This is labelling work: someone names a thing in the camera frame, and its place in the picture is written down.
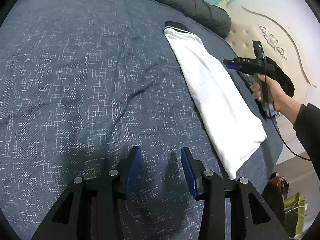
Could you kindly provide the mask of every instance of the cream headboard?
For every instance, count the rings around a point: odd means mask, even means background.
[[[217,6],[226,10],[231,18],[231,31],[226,41],[234,52],[238,57],[255,58],[252,41],[261,41],[266,56],[273,59],[290,77],[295,87],[293,98],[306,104],[307,88],[316,84],[309,74],[303,50],[290,29],[262,12],[244,7],[228,7],[229,2],[230,0],[223,0]],[[285,141],[296,137],[292,124],[284,116],[279,117],[277,123]]]

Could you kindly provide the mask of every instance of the white towel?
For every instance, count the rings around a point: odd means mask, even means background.
[[[236,171],[267,138],[262,123],[198,36],[184,25],[169,21],[164,34],[223,167],[229,178],[235,179]]]

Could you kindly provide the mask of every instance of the person's arm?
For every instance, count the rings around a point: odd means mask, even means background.
[[[261,74],[258,74],[258,77],[262,81],[265,79]],[[297,138],[308,153],[320,178],[320,109],[312,104],[307,106],[299,104],[284,93],[277,81],[268,76],[266,82],[270,86],[275,110],[281,112],[293,124]],[[254,92],[253,97],[261,101],[259,85],[255,83],[251,89]],[[320,213],[302,238],[302,240],[314,239],[320,239]]]

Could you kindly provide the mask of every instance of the blue patterned bedspread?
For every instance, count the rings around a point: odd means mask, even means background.
[[[103,160],[114,168],[133,145],[142,149],[142,170],[132,197],[119,203],[125,239],[197,239],[203,202],[188,192],[180,149],[226,173],[163,35],[166,20],[182,22],[221,62],[235,56],[218,35],[152,0],[19,0],[7,16],[0,208],[22,240],[74,177],[98,177]],[[268,135],[237,173],[262,192],[282,143],[228,71]],[[229,210],[226,222],[230,239]]]

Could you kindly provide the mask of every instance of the white wall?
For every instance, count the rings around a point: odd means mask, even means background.
[[[252,3],[263,7],[263,11],[274,15],[278,13],[276,19],[282,25],[291,29],[296,40],[303,48],[308,68],[318,87],[312,86],[308,89],[308,102],[320,108],[320,63],[318,56],[320,55],[320,24],[313,12],[304,0],[235,0],[231,6],[250,7]],[[305,150],[299,143],[298,139],[294,139],[288,143],[289,147],[298,154]],[[284,150],[279,157],[278,163],[292,158],[293,155],[284,146]]]

